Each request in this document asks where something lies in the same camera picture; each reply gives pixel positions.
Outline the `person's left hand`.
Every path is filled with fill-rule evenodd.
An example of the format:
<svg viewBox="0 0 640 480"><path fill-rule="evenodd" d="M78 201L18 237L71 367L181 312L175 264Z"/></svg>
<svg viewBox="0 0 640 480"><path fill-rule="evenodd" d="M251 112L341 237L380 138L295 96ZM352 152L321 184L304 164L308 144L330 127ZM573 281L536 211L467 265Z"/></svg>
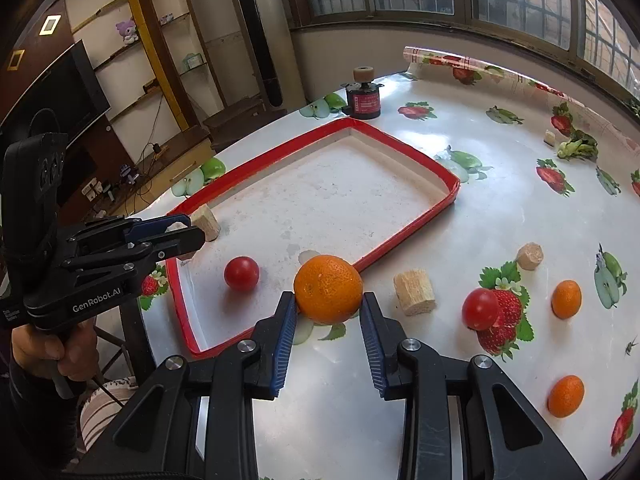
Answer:
<svg viewBox="0 0 640 480"><path fill-rule="evenodd" d="M95 318L78 324L65 342L30 325L14 328L11 334L14 361L38 377L51 378L52 365L73 382L85 382L99 373Z"/></svg>

